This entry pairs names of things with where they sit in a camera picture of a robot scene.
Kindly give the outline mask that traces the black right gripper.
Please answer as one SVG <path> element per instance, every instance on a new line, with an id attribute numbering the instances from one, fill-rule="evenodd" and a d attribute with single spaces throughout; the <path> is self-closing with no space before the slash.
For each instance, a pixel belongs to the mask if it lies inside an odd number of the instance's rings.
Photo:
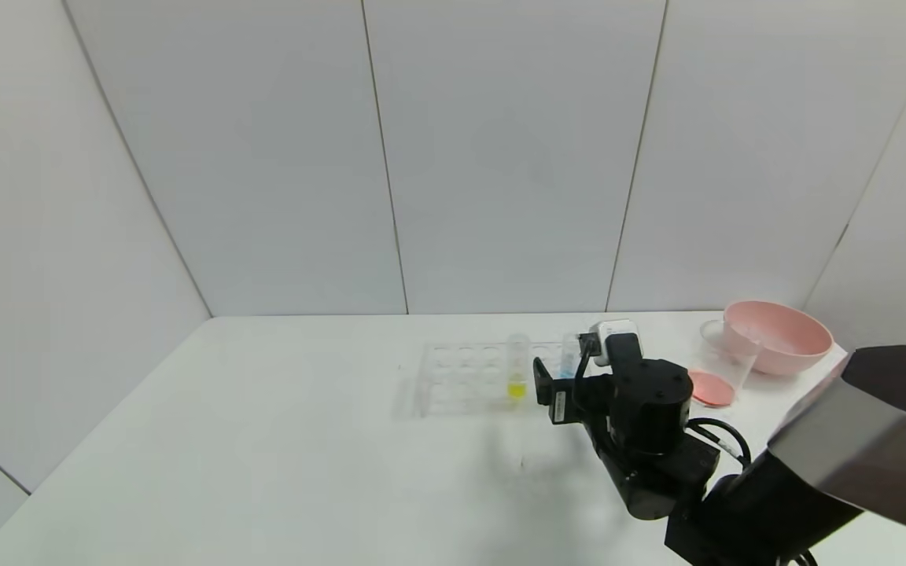
<path id="1" fill-rule="evenodd" d="M 549 416 L 554 424 L 592 422 L 609 416 L 615 392 L 612 375 L 553 380 L 540 357 L 532 361 L 532 375 L 536 401 L 550 406 Z"/>

